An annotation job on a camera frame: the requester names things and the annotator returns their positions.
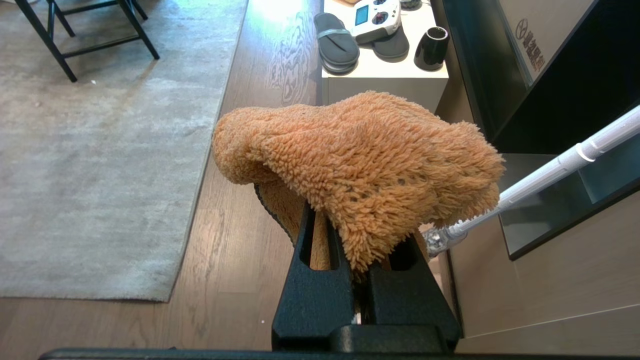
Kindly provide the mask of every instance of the beige wall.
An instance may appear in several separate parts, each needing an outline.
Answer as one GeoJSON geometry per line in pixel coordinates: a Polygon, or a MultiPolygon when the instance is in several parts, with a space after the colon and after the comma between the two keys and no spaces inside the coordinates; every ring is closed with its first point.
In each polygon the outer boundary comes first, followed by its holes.
{"type": "Polygon", "coordinates": [[[589,354],[596,347],[603,354],[640,354],[640,311],[634,307],[640,304],[639,213],[640,192],[516,261],[508,259],[498,218],[474,229],[451,250],[465,337],[477,338],[459,350],[532,350],[525,345],[538,331],[537,343],[550,337],[566,352],[589,354]],[[590,317],[568,321],[582,316],[590,317]],[[521,329],[532,325],[537,327],[521,329]],[[624,334],[619,341],[597,336],[613,328],[624,334]]]}

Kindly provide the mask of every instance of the chair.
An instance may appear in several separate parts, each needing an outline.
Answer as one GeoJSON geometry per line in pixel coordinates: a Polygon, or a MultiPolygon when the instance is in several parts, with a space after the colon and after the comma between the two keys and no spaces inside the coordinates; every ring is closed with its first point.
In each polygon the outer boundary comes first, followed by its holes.
{"type": "Polygon", "coordinates": [[[71,71],[71,68],[67,64],[67,61],[65,60],[73,56],[91,53],[94,51],[106,49],[108,47],[131,42],[134,40],[142,40],[147,46],[147,49],[149,49],[149,52],[151,52],[151,55],[154,57],[154,59],[156,60],[160,59],[160,55],[158,55],[153,44],[151,44],[149,37],[147,36],[145,31],[142,29],[142,26],[140,26],[140,23],[136,18],[136,10],[137,10],[138,13],[140,13],[140,16],[142,17],[142,19],[147,20],[147,14],[144,12],[144,10],[142,10],[142,7],[140,6],[140,4],[138,4],[137,0],[110,0],[103,3],[91,4],[91,5],[82,6],[79,8],[74,8],[71,10],[66,10],[66,11],[61,10],[60,7],[58,7],[58,4],[56,4],[55,0],[47,0],[47,3],[49,4],[49,14],[47,16],[46,29],[44,28],[44,26],[40,22],[40,19],[36,16],[35,12],[31,8],[31,5],[29,5],[28,0],[15,0],[15,2],[20,7],[20,10],[24,14],[24,16],[27,17],[27,20],[31,23],[31,25],[33,26],[35,31],[38,33],[42,41],[45,43],[47,48],[49,48],[49,51],[51,52],[53,57],[56,59],[56,61],[58,62],[62,70],[64,70],[69,80],[71,80],[71,82],[73,83],[77,81],[77,78],[74,75],[74,73],[71,71]],[[65,28],[69,36],[74,37],[76,34],[69,26],[69,23],[67,22],[67,19],[66,19],[66,15],[85,12],[88,10],[93,10],[98,8],[104,8],[104,7],[113,6],[113,5],[119,5],[121,7],[122,11],[125,13],[127,19],[129,20],[133,28],[136,30],[138,35],[121,38],[117,40],[112,40],[103,44],[85,47],[85,48],[78,49],[75,51],[70,51],[67,53],[60,52],[56,44],[53,42],[54,21],[56,17],[58,18],[58,20],[60,20],[60,23],[65,28]]]}

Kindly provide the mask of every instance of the wooden floor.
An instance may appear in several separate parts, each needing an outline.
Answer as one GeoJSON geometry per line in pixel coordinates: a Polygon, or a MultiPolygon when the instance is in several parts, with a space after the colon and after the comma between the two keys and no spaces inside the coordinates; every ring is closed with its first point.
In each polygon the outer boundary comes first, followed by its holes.
{"type": "MultiPolygon", "coordinates": [[[[250,0],[222,113],[317,104],[313,15],[320,0],[250,0]]],[[[292,247],[252,186],[209,161],[182,271],[168,304],[0,299],[0,359],[57,347],[270,349],[292,247]]]]}

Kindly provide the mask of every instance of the black chair leg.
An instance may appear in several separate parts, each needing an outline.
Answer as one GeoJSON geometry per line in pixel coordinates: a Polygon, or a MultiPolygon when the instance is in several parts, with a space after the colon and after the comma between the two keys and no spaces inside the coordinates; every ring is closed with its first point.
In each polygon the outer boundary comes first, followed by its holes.
{"type": "Polygon", "coordinates": [[[71,68],[69,67],[69,65],[67,65],[67,62],[65,61],[64,56],[62,56],[56,44],[53,43],[53,39],[49,37],[49,33],[40,22],[40,19],[38,19],[38,17],[36,16],[36,13],[33,11],[28,1],[15,0],[15,3],[18,5],[20,10],[22,10],[22,13],[27,18],[27,20],[31,23],[31,26],[33,26],[33,29],[35,29],[35,31],[38,33],[38,35],[40,36],[44,44],[49,48],[49,51],[51,52],[53,57],[56,59],[56,61],[58,62],[62,70],[64,70],[69,80],[75,83],[77,81],[76,76],[71,71],[71,68]]]}
{"type": "Polygon", "coordinates": [[[142,10],[142,6],[140,6],[140,4],[138,4],[136,0],[131,0],[131,3],[133,4],[133,6],[135,6],[138,13],[140,13],[140,16],[142,17],[143,20],[149,19],[149,17],[147,17],[147,13],[145,13],[145,11],[142,10]]]}
{"type": "Polygon", "coordinates": [[[151,40],[149,40],[149,37],[147,37],[147,34],[142,29],[142,26],[140,26],[140,23],[136,19],[136,15],[133,13],[133,11],[131,11],[131,8],[129,7],[130,3],[128,3],[127,0],[117,0],[117,1],[120,7],[122,8],[122,11],[124,12],[124,14],[127,16],[127,19],[129,19],[129,22],[131,23],[133,28],[136,29],[136,31],[138,32],[138,35],[140,36],[142,41],[144,41],[151,55],[153,55],[154,59],[156,60],[160,59],[160,55],[158,55],[155,47],[153,46],[153,44],[151,44],[151,40]]]}
{"type": "Polygon", "coordinates": [[[74,31],[71,29],[71,26],[69,26],[69,23],[67,22],[67,18],[64,16],[64,14],[62,14],[62,10],[58,8],[58,4],[56,4],[56,16],[58,17],[58,20],[60,20],[60,24],[62,24],[65,30],[67,30],[67,34],[69,34],[70,37],[74,37],[76,33],[74,33],[74,31]]]}

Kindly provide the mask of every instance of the gray slipper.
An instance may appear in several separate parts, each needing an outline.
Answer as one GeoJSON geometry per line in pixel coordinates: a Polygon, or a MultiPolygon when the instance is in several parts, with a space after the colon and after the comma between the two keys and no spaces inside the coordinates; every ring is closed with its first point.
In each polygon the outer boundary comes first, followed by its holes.
{"type": "Polygon", "coordinates": [[[400,25],[395,33],[374,41],[371,43],[371,47],[382,60],[399,61],[409,53],[409,40],[400,25]]]}
{"type": "Polygon", "coordinates": [[[324,68],[335,74],[355,69],[360,49],[342,21],[332,13],[319,13],[314,17],[314,24],[324,68]]]}

